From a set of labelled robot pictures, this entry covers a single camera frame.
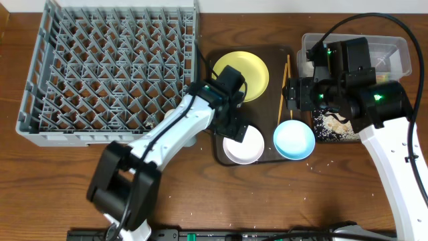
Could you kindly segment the light blue bowl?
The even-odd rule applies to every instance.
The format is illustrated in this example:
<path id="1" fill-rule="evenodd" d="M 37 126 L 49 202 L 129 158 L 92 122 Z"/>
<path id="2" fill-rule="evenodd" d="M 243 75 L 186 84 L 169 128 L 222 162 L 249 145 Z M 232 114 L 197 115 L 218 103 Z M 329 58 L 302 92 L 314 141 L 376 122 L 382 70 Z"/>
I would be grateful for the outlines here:
<path id="1" fill-rule="evenodd" d="M 276 151 L 285 159 L 298 161 L 309 157 L 316 145 L 312 129 L 298 120 L 279 124 L 273 134 Z"/>

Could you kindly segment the green foil wrapper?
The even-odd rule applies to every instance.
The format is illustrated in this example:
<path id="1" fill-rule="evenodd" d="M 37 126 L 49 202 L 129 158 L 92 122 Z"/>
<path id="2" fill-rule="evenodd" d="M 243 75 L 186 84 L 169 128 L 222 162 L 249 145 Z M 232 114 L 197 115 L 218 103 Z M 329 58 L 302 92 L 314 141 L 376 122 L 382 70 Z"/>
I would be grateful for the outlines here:
<path id="1" fill-rule="evenodd" d="M 383 83 L 383 82 L 387 82 L 390 80 L 390 74 L 386 73 L 386 74 L 377 74 L 376 75 L 376 81 L 377 83 Z"/>

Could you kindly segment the white cup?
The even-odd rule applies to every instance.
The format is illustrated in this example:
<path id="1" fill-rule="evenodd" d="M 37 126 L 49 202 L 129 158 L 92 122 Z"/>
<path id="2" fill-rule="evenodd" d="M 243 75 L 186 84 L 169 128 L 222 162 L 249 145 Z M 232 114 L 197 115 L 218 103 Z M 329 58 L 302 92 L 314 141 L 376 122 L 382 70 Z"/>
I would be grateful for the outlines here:
<path id="1" fill-rule="evenodd" d="M 167 119 L 173 112 L 175 111 L 175 109 L 173 108 L 173 109 L 170 109 L 170 110 L 168 110 L 166 113 L 165 113 L 165 116 L 164 116 L 164 120 L 165 119 Z"/>

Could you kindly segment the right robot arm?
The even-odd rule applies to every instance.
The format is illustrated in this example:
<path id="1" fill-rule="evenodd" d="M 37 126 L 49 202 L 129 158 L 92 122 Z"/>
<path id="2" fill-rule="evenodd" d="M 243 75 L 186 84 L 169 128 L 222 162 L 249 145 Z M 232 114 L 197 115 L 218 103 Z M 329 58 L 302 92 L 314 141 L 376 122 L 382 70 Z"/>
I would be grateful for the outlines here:
<path id="1" fill-rule="evenodd" d="M 381 178 L 398 240 L 426 240 L 427 164 L 405 89 L 378 79 L 365 37 L 319 40 L 306 57 L 313 74 L 287 81 L 287 108 L 328 110 L 348 121 Z"/>

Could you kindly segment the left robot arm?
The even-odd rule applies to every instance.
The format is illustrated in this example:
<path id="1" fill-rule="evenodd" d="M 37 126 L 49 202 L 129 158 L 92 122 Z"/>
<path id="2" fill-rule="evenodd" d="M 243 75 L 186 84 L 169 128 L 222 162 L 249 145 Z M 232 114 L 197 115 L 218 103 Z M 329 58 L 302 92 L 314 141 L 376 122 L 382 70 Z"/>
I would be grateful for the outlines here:
<path id="1" fill-rule="evenodd" d="M 110 220 L 105 240 L 147 240 L 163 169 L 197 133 L 242 142 L 248 128 L 239 117 L 245 98 L 241 72 L 226 66 L 215 80 L 194 82 L 180 105 L 141 138 L 103 150 L 86 198 Z"/>

